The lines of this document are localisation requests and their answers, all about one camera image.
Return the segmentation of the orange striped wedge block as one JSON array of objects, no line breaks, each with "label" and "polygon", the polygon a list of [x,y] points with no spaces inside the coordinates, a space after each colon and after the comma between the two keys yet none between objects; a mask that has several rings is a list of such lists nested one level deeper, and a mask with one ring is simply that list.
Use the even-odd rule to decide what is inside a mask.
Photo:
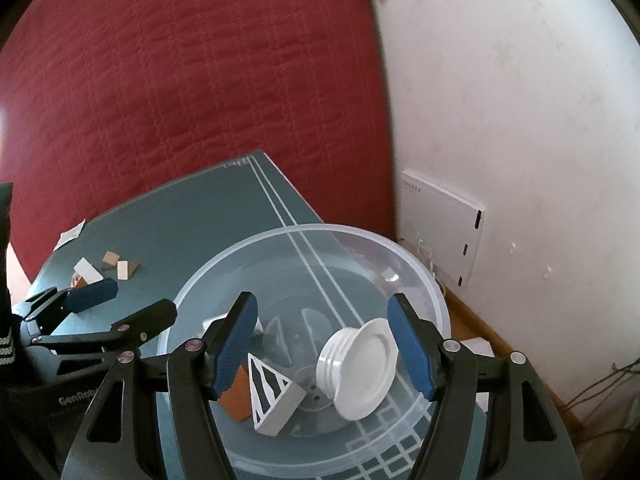
[{"label": "orange striped wedge block", "polygon": [[239,366],[231,387],[222,394],[218,403],[235,422],[242,422],[252,416],[250,378],[243,365]]}]

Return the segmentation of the grey striped triangle block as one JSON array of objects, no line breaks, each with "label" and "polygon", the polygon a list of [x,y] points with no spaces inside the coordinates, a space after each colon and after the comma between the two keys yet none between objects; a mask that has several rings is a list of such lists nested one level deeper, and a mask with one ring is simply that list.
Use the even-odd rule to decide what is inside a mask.
[{"label": "grey striped triangle block", "polygon": [[254,354],[247,355],[247,364],[254,429],[263,436],[277,437],[306,391]]}]

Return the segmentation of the white screw lid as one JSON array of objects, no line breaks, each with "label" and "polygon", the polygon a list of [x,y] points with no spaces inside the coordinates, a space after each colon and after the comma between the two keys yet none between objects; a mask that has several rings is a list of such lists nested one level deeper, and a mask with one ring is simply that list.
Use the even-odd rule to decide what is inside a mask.
[{"label": "white screw lid", "polygon": [[320,351],[316,384],[341,418],[356,422],[371,415],[390,391],[398,354],[386,318],[341,328]]}]

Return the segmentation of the brown rectangular wooden block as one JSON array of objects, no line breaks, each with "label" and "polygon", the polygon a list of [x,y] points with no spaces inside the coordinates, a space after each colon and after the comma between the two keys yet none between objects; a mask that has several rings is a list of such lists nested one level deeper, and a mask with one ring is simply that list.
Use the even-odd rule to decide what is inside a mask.
[{"label": "brown rectangular wooden block", "polygon": [[87,285],[87,282],[84,280],[84,278],[79,275],[74,273],[72,276],[72,280],[70,281],[70,287],[71,288],[81,288]]}]

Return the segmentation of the white striped triangle block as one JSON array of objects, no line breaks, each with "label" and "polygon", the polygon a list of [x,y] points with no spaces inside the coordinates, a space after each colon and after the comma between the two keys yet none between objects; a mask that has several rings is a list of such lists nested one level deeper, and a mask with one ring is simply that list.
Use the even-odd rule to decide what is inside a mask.
[{"label": "white striped triangle block", "polygon": [[78,274],[88,285],[97,283],[104,279],[104,276],[86,259],[81,258],[74,265],[74,272]]}]

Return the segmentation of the light wooden wedge block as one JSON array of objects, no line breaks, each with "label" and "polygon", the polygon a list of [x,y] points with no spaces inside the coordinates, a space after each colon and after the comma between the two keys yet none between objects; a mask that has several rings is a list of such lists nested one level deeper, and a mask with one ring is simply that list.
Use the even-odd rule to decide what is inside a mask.
[{"label": "light wooden wedge block", "polygon": [[138,266],[136,262],[119,260],[116,266],[116,275],[119,281],[128,281],[134,275]]}]

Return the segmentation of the white paper leaflet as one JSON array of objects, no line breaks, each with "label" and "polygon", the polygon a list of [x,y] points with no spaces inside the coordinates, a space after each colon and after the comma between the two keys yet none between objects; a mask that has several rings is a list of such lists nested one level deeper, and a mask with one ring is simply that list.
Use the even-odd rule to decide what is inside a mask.
[{"label": "white paper leaflet", "polygon": [[57,250],[59,250],[61,247],[68,244],[72,240],[76,240],[76,238],[81,234],[82,230],[84,229],[85,224],[86,224],[86,220],[82,220],[81,222],[78,223],[77,226],[74,226],[73,228],[61,233],[60,236],[58,237],[58,241],[56,242],[53,250],[56,252]]}]

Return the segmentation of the small wooden wedge block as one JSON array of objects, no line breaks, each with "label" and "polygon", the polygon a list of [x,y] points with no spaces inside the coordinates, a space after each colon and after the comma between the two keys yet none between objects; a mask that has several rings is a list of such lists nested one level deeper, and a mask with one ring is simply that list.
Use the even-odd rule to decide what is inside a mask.
[{"label": "small wooden wedge block", "polygon": [[120,259],[119,254],[116,254],[116,252],[111,252],[110,250],[108,250],[102,258],[101,269],[108,270],[108,269],[116,268],[116,266],[118,265],[119,259]]}]

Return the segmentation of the green table mat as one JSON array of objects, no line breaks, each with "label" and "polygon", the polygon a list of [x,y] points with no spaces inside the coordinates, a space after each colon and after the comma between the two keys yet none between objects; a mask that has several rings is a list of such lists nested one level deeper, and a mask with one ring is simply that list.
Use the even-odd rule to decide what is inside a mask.
[{"label": "green table mat", "polygon": [[[115,299],[69,316],[60,327],[64,334],[95,332],[156,300],[176,303],[186,281],[227,248],[308,224],[325,223],[274,163],[256,152],[172,181],[88,222],[76,240],[50,255],[32,287],[65,287],[81,258],[98,266],[108,250],[136,262]],[[163,354],[159,341],[157,336],[143,352]]]}]

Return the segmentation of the clear plastic bowl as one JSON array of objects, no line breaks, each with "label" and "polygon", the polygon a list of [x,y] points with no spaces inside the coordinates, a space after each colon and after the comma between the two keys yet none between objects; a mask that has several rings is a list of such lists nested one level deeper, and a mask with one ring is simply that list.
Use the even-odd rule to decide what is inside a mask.
[{"label": "clear plastic bowl", "polygon": [[160,335],[167,353],[202,336],[241,292],[258,303],[250,353],[305,390],[274,437],[250,420],[212,411],[235,474],[241,479],[405,479],[430,423],[428,404],[398,366],[381,405],[359,422],[341,418],[320,390],[320,351],[342,328],[358,328],[405,295],[420,318],[444,335],[450,321],[434,276],[386,238],[347,226],[285,226],[227,248],[201,266],[176,297],[177,319]]}]

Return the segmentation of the red quilted blanket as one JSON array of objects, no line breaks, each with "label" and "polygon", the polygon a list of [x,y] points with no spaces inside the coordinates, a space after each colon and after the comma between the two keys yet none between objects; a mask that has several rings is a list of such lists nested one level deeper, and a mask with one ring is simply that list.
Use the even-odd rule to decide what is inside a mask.
[{"label": "red quilted blanket", "polygon": [[34,278],[60,234],[261,150],[323,219],[395,232],[368,0],[32,0],[1,51],[1,177]]}]

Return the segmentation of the white wall router box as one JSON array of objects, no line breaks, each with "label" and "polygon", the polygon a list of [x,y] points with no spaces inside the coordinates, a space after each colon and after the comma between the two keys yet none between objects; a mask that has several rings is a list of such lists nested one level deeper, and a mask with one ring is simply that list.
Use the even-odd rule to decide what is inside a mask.
[{"label": "white wall router box", "polygon": [[399,236],[464,286],[480,244],[484,209],[409,169],[401,171],[399,184]]}]

